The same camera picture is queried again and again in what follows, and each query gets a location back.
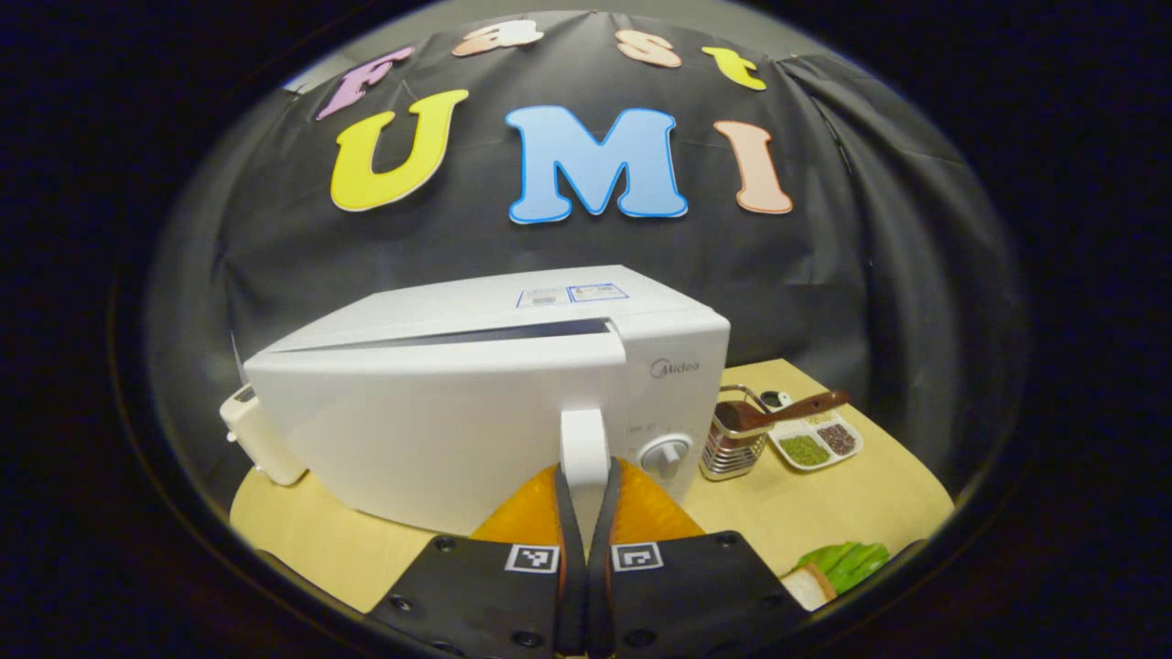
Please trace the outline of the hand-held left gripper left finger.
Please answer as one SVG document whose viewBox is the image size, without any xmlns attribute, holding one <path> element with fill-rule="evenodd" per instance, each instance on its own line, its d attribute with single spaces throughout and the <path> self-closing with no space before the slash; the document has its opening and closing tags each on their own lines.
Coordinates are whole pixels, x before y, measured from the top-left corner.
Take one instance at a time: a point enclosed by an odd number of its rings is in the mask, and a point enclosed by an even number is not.
<svg viewBox="0 0 1172 659">
<path fill-rule="evenodd" d="M 561 468 L 532 476 L 471 535 L 435 535 L 369 610 L 454 658 L 582 654 L 582 538 Z"/>
</svg>

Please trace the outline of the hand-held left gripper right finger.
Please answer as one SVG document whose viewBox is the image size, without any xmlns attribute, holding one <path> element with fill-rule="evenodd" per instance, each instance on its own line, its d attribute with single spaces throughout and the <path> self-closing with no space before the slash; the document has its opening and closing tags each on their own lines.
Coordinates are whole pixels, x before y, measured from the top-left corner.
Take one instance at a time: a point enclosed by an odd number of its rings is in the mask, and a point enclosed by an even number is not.
<svg viewBox="0 0 1172 659">
<path fill-rule="evenodd" d="M 750 658 L 808 620 L 750 543 L 707 534 L 643 471 L 613 458 L 591 539 L 591 658 Z"/>
</svg>

